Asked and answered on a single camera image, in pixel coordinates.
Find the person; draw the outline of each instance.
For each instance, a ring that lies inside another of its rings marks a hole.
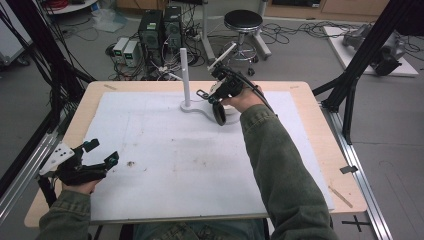
[[[275,229],[271,239],[338,239],[330,227],[324,197],[278,117],[249,88],[223,99],[222,104],[234,106],[241,113],[246,151]],[[64,185],[57,201],[40,219],[37,239],[87,239],[90,193],[97,183]],[[248,239],[243,231],[251,239],[264,238],[255,220],[214,223],[140,224],[134,228],[134,239],[218,239],[199,236],[211,232],[215,237],[222,234],[220,239]],[[188,234],[188,229],[197,236]]]

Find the stool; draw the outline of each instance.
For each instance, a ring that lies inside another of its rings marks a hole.
[[[233,43],[236,43],[236,47],[233,49],[233,54],[229,57],[227,65],[232,59],[236,61],[249,61],[247,74],[253,76],[255,71],[252,68],[252,62],[258,62],[258,57],[255,47],[244,42],[244,36],[248,33],[254,33],[261,27],[262,17],[249,10],[234,10],[225,14],[224,24],[228,29],[239,33],[237,42],[232,41],[223,48],[225,51]]]

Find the green sleeve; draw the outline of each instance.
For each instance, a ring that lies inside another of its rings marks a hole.
[[[90,223],[90,196],[62,191],[48,213],[40,219],[37,239],[87,240]]]
[[[264,105],[240,117],[247,154],[275,231],[272,239],[338,239],[324,197],[280,120]]]

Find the hand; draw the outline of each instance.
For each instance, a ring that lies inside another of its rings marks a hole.
[[[231,105],[235,107],[240,113],[243,113],[253,105],[263,104],[262,100],[247,86],[243,88],[241,93],[235,97],[225,98],[221,101],[222,105]]]
[[[68,190],[73,192],[79,192],[83,194],[90,195],[94,192],[94,189],[96,188],[96,184],[99,183],[101,180],[95,180],[88,183],[83,183],[78,186],[68,186],[64,183],[62,183],[62,190]]]

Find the floor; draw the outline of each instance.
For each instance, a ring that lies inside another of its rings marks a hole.
[[[66,25],[81,23],[90,19],[90,13],[81,11],[65,15],[57,21]],[[222,18],[210,20],[215,35],[230,34],[223,25]],[[66,43],[92,76],[107,80],[114,74],[113,65],[105,49],[115,43],[119,36],[131,36],[138,28],[135,18],[126,22],[123,29],[115,33],[95,31],[92,20],[73,27],[75,34]],[[298,28],[303,21],[287,19],[265,19],[288,28]],[[288,44],[272,43],[269,48],[272,56],[254,65],[256,74],[251,80],[305,81],[312,89],[338,77],[343,68],[328,40],[313,38],[306,33],[286,35]],[[273,41],[264,36],[266,42]],[[228,39],[214,37],[211,43],[217,54]],[[424,41],[411,39],[424,49]],[[416,56],[424,58],[423,52]],[[393,239],[424,239],[424,62],[405,56],[406,60],[419,72],[416,77],[377,77],[363,75],[357,86],[355,108],[352,121],[352,141],[361,160],[365,174],[383,212]],[[247,68],[238,66],[245,73]],[[213,80],[206,65],[190,67],[191,80]],[[317,96],[321,101],[328,93]],[[13,64],[0,72],[0,174],[3,174],[31,137],[36,127],[49,111],[49,87],[43,82],[34,64],[23,67]],[[340,114],[343,116],[343,104]],[[37,229],[26,228],[25,214],[37,191],[35,181],[24,194],[0,226],[1,239],[33,239]],[[369,222],[366,214],[356,215],[359,222]],[[340,239],[376,239],[369,225],[343,224],[354,221],[352,215],[333,216],[334,228]],[[118,239],[119,225],[103,228],[100,239]],[[90,228],[93,233],[96,227]]]

